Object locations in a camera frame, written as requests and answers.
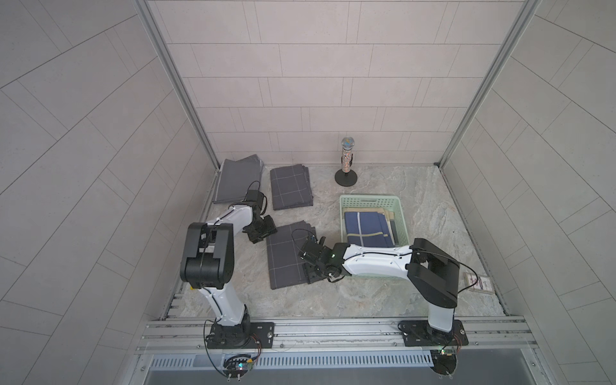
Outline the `dark grey checked pillowcase front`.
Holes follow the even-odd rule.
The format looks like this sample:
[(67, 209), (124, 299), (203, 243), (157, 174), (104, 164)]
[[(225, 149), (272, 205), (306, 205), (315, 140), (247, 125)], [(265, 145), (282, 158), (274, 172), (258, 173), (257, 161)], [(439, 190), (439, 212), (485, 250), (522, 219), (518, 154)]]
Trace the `dark grey checked pillowcase front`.
[(299, 247), (314, 233), (313, 226), (300, 221), (277, 227), (277, 232), (266, 239), (269, 284), (272, 290), (308, 284), (305, 262), (299, 256)]

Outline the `dark grey checked pillowcase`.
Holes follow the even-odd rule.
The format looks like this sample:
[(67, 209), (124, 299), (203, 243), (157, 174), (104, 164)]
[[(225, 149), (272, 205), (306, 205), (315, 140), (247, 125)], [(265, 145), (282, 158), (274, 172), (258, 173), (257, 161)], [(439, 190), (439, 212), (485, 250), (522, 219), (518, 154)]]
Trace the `dark grey checked pillowcase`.
[(309, 168), (291, 165), (270, 171), (273, 210), (314, 205)]
[(277, 232), (266, 239), (269, 284), (272, 290), (308, 284), (305, 262), (299, 256), (299, 247), (314, 233), (313, 226), (300, 221), (277, 227)]

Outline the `dark grey checked pillowcase back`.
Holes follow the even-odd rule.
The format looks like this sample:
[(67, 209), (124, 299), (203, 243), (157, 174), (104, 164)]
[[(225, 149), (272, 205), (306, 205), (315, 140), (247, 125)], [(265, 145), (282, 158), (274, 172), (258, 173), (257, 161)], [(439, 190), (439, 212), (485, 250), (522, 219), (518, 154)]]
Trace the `dark grey checked pillowcase back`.
[(291, 165), (270, 171), (273, 210), (314, 205), (309, 168)]

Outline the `blue pillowcase with stripes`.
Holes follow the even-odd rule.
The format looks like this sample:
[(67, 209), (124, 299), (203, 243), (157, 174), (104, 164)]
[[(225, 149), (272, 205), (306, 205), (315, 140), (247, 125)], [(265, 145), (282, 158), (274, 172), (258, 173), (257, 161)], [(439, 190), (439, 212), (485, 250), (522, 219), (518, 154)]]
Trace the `blue pillowcase with stripes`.
[(372, 248), (393, 247), (383, 236), (377, 212), (349, 211), (344, 213), (343, 218), (349, 243)]

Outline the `green plastic basket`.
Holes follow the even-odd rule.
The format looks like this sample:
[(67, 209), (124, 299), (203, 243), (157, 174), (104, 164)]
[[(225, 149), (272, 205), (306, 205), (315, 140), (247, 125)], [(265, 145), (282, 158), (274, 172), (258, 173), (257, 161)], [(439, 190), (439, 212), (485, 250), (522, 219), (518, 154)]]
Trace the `green plastic basket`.
[(399, 197), (342, 195), (341, 238), (348, 247), (343, 269), (350, 275), (407, 279), (411, 260), (404, 210)]

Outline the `beige grey striped pillowcase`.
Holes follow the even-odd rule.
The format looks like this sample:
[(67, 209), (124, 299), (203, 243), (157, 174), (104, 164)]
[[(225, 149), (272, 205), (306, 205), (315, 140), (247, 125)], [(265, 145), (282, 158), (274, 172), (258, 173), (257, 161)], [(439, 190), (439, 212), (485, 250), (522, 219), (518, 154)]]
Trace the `beige grey striped pillowcase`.
[(396, 232), (395, 214), (390, 210), (379, 208), (376, 210), (380, 215), (383, 236), (391, 246), (399, 245), (399, 237)]

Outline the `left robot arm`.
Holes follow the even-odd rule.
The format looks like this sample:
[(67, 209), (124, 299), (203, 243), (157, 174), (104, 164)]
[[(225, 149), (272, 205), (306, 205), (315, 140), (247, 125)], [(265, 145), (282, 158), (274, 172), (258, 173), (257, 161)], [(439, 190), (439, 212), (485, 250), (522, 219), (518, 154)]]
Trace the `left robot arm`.
[(235, 267), (234, 236), (247, 235), (256, 244), (277, 232), (266, 214), (266, 196), (249, 189), (242, 201), (219, 218), (194, 222), (188, 230), (181, 258), (180, 277), (202, 294), (216, 319), (210, 341), (221, 347), (241, 346), (250, 340), (250, 315), (230, 283)]

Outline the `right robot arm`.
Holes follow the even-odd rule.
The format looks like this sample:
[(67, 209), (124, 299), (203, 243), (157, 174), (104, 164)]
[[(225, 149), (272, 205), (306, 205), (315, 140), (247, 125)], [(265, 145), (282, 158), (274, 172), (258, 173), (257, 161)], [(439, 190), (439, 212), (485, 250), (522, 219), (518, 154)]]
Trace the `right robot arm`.
[(309, 236), (299, 247), (309, 278), (334, 283), (346, 276), (401, 278), (428, 302), (426, 330), (451, 337), (460, 293), (460, 262), (431, 242), (417, 238), (412, 245), (378, 248), (339, 242), (329, 248)]

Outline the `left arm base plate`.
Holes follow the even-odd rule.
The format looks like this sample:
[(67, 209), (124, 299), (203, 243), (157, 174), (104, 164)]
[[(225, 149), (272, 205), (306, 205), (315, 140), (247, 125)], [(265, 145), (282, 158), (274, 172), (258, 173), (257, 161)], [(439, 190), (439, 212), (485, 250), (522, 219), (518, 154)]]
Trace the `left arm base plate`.
[(237, 326), (213, 324), (205, 335), (208, 349), (256, 349), (258, 343), (264, 349), (273, 346), (274, 322), (251, 322)]

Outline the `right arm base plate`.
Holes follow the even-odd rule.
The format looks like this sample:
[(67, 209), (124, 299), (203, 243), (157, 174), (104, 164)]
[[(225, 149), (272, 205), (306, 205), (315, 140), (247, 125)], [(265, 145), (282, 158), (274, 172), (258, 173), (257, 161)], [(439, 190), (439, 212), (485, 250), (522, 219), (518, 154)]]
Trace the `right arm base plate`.
[(406, 347), (463, 347), (468, 346), (468, 337), (462, 322), (453, 320), (452, 330), (442, 332), (428, 324), (427, 320), (404, 320), (397, 325)]

